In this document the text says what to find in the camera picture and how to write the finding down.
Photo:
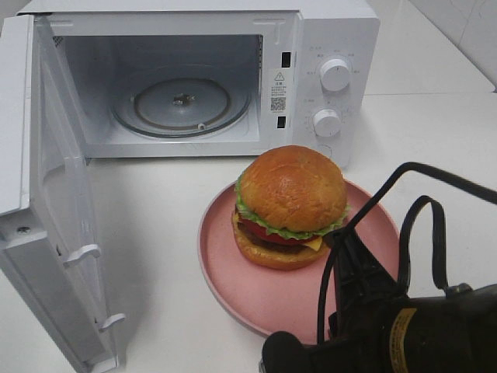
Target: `hamburger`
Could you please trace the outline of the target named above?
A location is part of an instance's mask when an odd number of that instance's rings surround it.
[[[322,240],[346,216],[340,168],[309,148],[289,145],[261,154],[235,184],[235,241],[253,263],[278,270],[305,267],[329,248]]]

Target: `lettuce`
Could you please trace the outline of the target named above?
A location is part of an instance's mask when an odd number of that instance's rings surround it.
[[[340,228],[342,226],[343,220],[347,216],[347,213],[349,212],[349,205],[347,205],[346,209],[344,210],[342,216],[333,223],[331,223],[329,226],[324,227],[323,229],[319,229],[318,231],[313,231],[313,232],[293,232],[290,231],[286,228],[281,228],[281,229],[276,229],[273,228],[271,225],[267,224],[264,220],[262,220],[255,212],[251,211],[245,204],[243,203],[242,196],[240,195],[240,182],[242,180],[242,176],[238,178],[238,180],[235,183],[235,194],[236,194],[236,208],[238,210],[238,213],[244,218],[248,219],[250,221],[253,221],[260,225],[261,227],[264,227],[266,229],[266,234],[270,235],[271,233],[276,233],[277,235],[283,237],[284,239],[309,239],[310,237],[314,235],[325,235],[326,233]]]

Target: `control panel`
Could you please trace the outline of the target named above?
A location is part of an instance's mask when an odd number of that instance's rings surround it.
[[[304,21],[292,138],[339,166],[349,161],[378,28],[375,18]]]

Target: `qr code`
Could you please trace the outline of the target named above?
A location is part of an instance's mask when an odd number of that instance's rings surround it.
[[[286,108],[286,97],[271,97],[271,111],[285,111]]]

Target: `cheese slice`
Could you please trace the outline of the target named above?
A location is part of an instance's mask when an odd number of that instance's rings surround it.
[[[319,249],[321,248],[322,242],[323,242],[323,238],[321,236],[318,236],[315,239],[313,239],[312,241],[307,241],[307,242],[302,243],[302,245],[310,247],[314,251],[319,251]]]

